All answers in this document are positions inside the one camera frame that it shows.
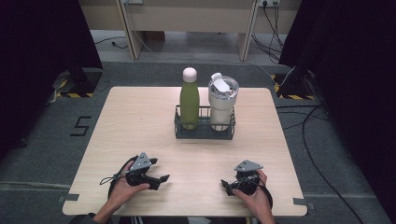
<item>black wire basket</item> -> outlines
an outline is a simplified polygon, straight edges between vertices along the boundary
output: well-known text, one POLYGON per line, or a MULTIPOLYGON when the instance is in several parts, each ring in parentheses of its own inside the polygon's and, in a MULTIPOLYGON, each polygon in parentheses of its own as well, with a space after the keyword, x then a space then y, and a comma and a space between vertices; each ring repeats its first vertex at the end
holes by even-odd
POLYGON ((230 122, 228 124, 211 124, 210 106, 206 106, 206 105, 201 105, 199 107, 198 123, 182 123, 180 117, 180 105, 176 106, 176 113, 175 113, 176 138, 231 140, 233 139, 234 131, 235 131, 234 109, 230 117, 230 122))

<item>gray floor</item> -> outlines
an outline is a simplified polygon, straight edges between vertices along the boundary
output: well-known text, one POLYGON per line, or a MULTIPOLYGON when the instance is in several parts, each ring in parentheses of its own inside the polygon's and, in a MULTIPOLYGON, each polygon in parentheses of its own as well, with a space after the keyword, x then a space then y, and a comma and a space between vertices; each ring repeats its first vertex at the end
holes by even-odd
MULTIPOLYGON (((95 42, 99 42, 123 36, 123 32, 92 31, 92 36, 95 42)), ((270 35, 258 35, 258 38, 266 45, 271 42, 270 35)), ((312 108, 280 108, 320 104, 318 100, 282 100, 276 97, 269 75, 275 72, 287 73, 290 68, 271 62, 268 55, 260 51, 254 42, 250 44, 247 61, 241 63, 235 36, 232 34, 166 33, 166 42, 146 43, 149 49, 143 49, 140 59, 135 61, 131 60, 128 49, 115 48, 112 41, 122 47, 126 45, 124 38, 97 44, 104 63, 104 73, 94 96, 80 99, 57 98, 43 111, 30 132, 28 146, 11 150, 0 162, 1 224, 68 223, 71 217, 62 213, 63 203, 60 197, 67 194, 72 184, 109 88, 117 85, 173 85, 172 78, 177 78, 179 74, 171 73, 195 64, 200 64, 203 73, 219 70, 225 73, 223 75, 240 76, 241 87, 264 87, 271 90, 309 207, 306 216, 276 217, 277 223, 359 223, 314 168, 307 149, 304 148, 302 125, 291 127, 301 123, 312 108), (159 72, 163 78, 153 80, 158 78, 159 72), (87 135, 71 137, 69 134, 76 131, 76 118, 87 115, 92 117, 84 123, 90 126, 87 135)), ((356 211, 363 223, 390 223, 359 167, 348 157, 347 149, 333 124, 327 120, 329 117, 325 108, 321 108, 316 115, 318 118, 306 123, 305 136, 309 152, 319 170, 356 211)), ((191 224, 207 222, 205 218, 191 217, 191 224)))

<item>human hand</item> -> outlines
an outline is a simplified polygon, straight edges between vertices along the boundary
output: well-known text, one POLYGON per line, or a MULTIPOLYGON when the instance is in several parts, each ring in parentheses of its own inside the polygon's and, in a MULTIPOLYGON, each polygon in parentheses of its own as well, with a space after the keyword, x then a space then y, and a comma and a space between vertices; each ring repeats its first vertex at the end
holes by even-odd
MULTIPOLYGON (((129 171, 129 168, 132 166, 134 162, 130 161, 125 168, 123 169, 123 173, 129 171)), ((114 212, 119 210, 123 204, 127 203, 131 198, 142 190, 148 189, 149 184, 140 184, 138 186, 130 186, 125 179, 125 176, 122 176, 118 179, 117 183, 114 185, 114 189, 111 191, 110 196, 107 199, 107 202, 103 207, 99 210, 93 220, 97 223, 107 223, 110 217, 114 212)))
MULTIPOLYGON (((264 186, 267 182, 267 175, 262 170, 257 170, 257 174, 261 180, 259 185, 264 186)), ((239 189, 233 190, 233 194, 244 201, 261 224, 275 223, 268 198, 260 187, 257 187, 252 195, 246 195, 239 189)))

